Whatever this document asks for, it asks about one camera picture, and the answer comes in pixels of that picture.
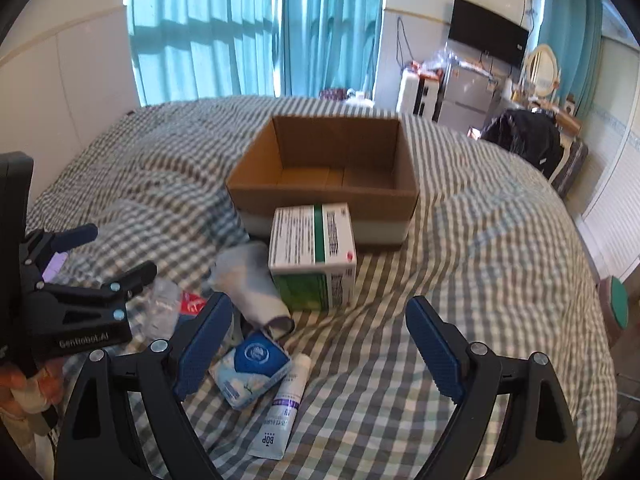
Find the person's left hand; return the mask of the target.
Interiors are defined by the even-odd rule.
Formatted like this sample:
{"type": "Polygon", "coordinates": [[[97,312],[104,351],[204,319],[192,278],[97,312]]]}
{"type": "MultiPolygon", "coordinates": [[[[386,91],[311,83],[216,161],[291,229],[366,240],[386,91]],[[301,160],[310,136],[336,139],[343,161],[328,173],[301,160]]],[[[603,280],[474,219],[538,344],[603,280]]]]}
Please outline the person's left hand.
{"type": "Polygon", "coordinates": [[[24,419],[27,413],[15,399],[15,393],[26,396],[38,391],[37,396],[51,405],[59,404],[64,396],[64,359],[44,363],[37,377],[27,379],[13,364],[1,367],[1,413],[14,419],[24,419]]]}

